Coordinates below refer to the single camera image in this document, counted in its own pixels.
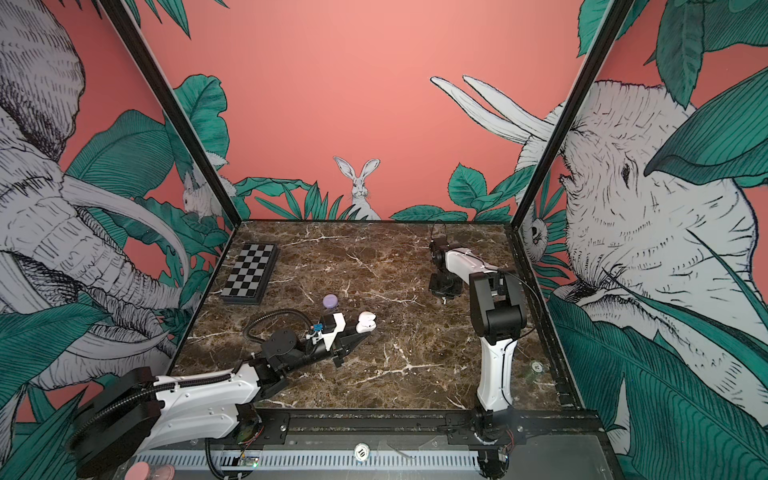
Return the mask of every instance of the vented metal panel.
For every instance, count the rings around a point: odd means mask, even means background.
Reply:
[[[226,470],[251,470],[232,467],[240,452],[211,452],[214,463]],[[259,470],[424,470],[478,471],[477,452],[405,450],[371,452],[364,462],[355,460],[351,451],[340,450],[248,450],[246,457],[259,457]],[[198,450],[150,450],[136,462],[173,465],[176,470],[206,470],[205,452]]]

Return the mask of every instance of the jungle wallpaper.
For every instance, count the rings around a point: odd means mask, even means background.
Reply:
[[[582,2],[580,53],[608,3]],[[768,478],[764,46],[764,0],[637,0],[525,217],[579,392],[627,478]],[[492,92],[506,121],[438,85],[524,144],[517,170],[538,161],[558,108],[521,116]]]
[[[519,148],[548,130],[525,124],[510,148],[466,121],[443,78],[471,73],[479,101],[501,115],[551,111],[584,60],[578,3],[554,3],[126,5],[172,86],[200,74],[219,81],[230,148],[207,149],[243,218],[509,221],[535,168],[515,169]],[[519,106],[475,78],[515,93]],[[187,186],[197,197],[194,175]],[[207,200],[191,205],[201,212]]]
[[[73,412],[135,367],[165,374],[230,237],[111,23],[80,4],[0,0],[0,478],[74,478]],[[177,91],[212,156],[216,86]]]

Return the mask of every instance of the rabbit ear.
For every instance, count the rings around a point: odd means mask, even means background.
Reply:
[[[357,178],[355,169],[352,168],[352,165],[348,164],[346,160],[338,157],[334,157],[333,160],[339,165],[339,170],[341,170],[341,173],[343,173],[345,177],[351,178],[352,180]]]
[[[362,173],[360,174],[360,178],[368,177],[370,174],[373,173],[373,171],[379,167],[379,159],[374,158],[372,160],[368,160],[366,162],[366,166],[362,168]]]
[[[184,188],[192,190],[192,176],[189,172],[184,174]]]

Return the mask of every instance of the pink bottle cap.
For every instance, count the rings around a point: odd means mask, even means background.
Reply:
[[[147,480],[149,478],[149,464],[138,462],[130,467],[125,474],[125,480]]]

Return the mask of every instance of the round sticker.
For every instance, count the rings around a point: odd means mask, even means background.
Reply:
[[[371,448],[365,443],[358,443],[355,447],[355,460],[358,462],[364,462],[368,459],[368,455],[371,454]]]

